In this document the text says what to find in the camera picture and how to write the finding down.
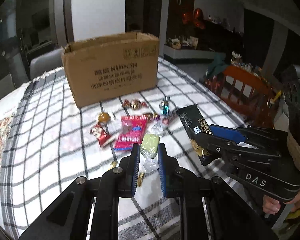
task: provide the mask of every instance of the black cracker package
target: black cracker package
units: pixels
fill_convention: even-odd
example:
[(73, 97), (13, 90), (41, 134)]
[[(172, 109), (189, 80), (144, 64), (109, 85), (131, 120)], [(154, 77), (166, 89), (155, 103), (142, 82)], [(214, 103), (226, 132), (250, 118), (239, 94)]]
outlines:
[(199, 156), (201, 164), (206, 166), (215, 159), (220, 158), (221, 155), (218, 154), (210, 155), (206, 149), (199, 146), (194, 140), (194, 135), (200, 136), (203, 133), (212, 134), (209, 125), (198, 109), (198, 104), (180, 108), (176, 113), (186, 130), (194, 151)]

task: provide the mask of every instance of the checkered tablecloth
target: checkered tablecloth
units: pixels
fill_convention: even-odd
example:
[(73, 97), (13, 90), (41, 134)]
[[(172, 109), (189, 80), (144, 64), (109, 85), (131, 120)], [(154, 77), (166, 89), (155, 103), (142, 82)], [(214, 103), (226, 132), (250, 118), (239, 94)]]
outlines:
[[(81, 109), (74, 103), (63, 70), (30, 83), (12, 121), (2, 156), (2, 214), (5, 230), (13, 238), (18, 239), (76, 177), (101, 177), (110, 169), (112, 161), (119, 163), (130, 154), (115, 152), (113, 144), (100, 149), (96, 138), (89, 133), (100, 112), (115, 113), (117, 119), (106, 125), (106, 131), (115, 134), (120, 131), (120, 116), (159, 112), (159, 102), (164, 96), (170, 96), (173, 106), (197, 103), (208, 124), (231, 128), (244, 125), (208, 89), (162, 58), (159, 58), (157, 77), (154, 89)], [(122, 109), (125, 99), (135, 98), (146, 101), (149, 108)], [(209, 179), (218, 175), (231, 187), (238, 184), (225, 175), (222, 159), (206, 167), (200, 164), (179, 119), (169, 126), (161, 143), (165, 143), (168, 155), (197, 176)], [(163, 197), (158, 171), (145, 175), (134, 198), (119, 199), (119, 239), (179, 239), (178, 222), (179, 206), (174, 199)]]

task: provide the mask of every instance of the chair backrest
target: chair backrest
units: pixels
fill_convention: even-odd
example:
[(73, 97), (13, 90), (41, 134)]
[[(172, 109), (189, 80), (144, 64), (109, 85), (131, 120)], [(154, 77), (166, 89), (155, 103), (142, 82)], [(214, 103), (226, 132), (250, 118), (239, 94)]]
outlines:
[(271, 85), (259, 77), (236, 66), (228, 66), (223, 75), (206, 80), (205, 85), (246, 121), (254, 125), (272, 127), (278, 102), (273, 106), (270, 99), (275, 96)]
[(62, 52), (63, 48), (56, 49), (31, 60), (30, 79), (42, 75), (45, 71), (48, 72), (57, 67), (62, 67)]
[(6, 75), (2, 80), (0, 80), (0, 99), (4, 98), (15, 89), (16, 87), (12, 81), (11, 74)]

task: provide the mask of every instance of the gray chair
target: gray chair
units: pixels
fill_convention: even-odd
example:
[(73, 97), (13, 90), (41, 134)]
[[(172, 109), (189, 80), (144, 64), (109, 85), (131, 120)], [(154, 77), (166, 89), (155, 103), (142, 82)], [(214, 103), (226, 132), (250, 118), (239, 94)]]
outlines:
[(16, 86), (12, 81), (12, 76), (11, 74), (8, 74), (2, 80), (0, 80), (0, 99), (4, 98), (15, 89)]
[(56, 49), (31, 60), (30, 79), (33, 80), (35, 77), (42, 75), (45, 71), (48, 72), (57, 67), (62, 67), (62, 52), (63, 48)]

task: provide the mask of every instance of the screw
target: screw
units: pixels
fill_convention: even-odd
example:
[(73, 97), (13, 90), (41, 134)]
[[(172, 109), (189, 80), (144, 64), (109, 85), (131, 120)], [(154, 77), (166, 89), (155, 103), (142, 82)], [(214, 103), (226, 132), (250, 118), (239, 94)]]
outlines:
[(75, 182), (77, 183), (77, 184), (83, 184), (83, 183), (85, 183), (85, 181), (86, 181), (86, 178), (85, 177), (78, 177), (76, 180), (75, 180)]
[(182, 174), (184, 171), (185, 169), (182, 167), (176, 168), (176, 173)]
[(221, 182), (223, 182), (223, 179), (216, 176), (212, 178), (212, 181), (216, 184), (220, 184)]
[(123, 171), (123, 169), (122, 169), (121, 167), (115, 167), (115, 168), (113, 169), (113, 172), (114, 172), (115, 174), (121, 173), (122, 171)]

